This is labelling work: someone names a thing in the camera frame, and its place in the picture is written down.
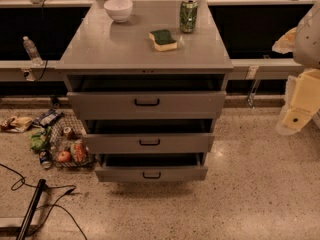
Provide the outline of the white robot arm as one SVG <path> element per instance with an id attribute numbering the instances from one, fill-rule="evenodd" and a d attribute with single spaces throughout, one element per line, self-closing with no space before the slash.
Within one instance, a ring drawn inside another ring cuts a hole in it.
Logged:
<path id="1" fill-rule="evenodd" d="M 292 52 L 294 61 L 304 67 L 297 77 L 288 77 L 285 104 L 276 124 L 279 134 L 293 135 L 320 110 L 320 1 L 274 43 L 272 50 Z"/>

